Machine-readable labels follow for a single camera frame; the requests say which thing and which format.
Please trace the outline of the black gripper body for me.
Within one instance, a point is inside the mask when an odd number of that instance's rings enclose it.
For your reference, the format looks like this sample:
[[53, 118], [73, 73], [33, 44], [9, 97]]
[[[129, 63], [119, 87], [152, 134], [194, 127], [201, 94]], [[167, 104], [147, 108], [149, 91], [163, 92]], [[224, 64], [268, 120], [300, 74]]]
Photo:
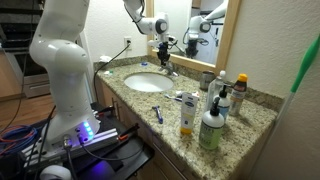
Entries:
[[160, 43], [158, 49], [159, 51], [157, 52], [157, 56], [161, 61], [161, 65], [165, 66], [170, 58], [170, 54], [168, 53], [168, 43], [167, 42]]

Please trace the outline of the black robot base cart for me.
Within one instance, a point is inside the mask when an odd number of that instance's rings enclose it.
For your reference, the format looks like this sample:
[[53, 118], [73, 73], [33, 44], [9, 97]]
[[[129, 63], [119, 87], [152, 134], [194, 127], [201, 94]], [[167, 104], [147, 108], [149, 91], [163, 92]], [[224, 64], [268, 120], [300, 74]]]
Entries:
[[[133, 130], [124, 140], [103, 140], [94, 146], [82, 147], [71, 152], [73, 167], [79, 180], [128, 180], [143, 168], [155, 155], [155, 151]], [[0, 180], [33, 180], [50, 165], [61, 164], [69, 168], [67, 155], [53, 160], [31, 161], [21, 152], [0, 160]]]

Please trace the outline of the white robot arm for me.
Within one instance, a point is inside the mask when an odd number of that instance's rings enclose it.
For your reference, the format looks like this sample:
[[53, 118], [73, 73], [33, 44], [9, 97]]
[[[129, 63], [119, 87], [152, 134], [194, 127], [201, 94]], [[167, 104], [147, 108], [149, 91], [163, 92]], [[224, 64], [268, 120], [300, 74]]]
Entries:
[[76, 44], [83, 31], [90, 0], [46, 0], [30, 46], [33, 60], [44, 67], [57, 114], [50, 122], [44, 146], [51, 151], [69, 135], [92, 140], [100, 124], [94, 117], [85, 85], [87, 52]]

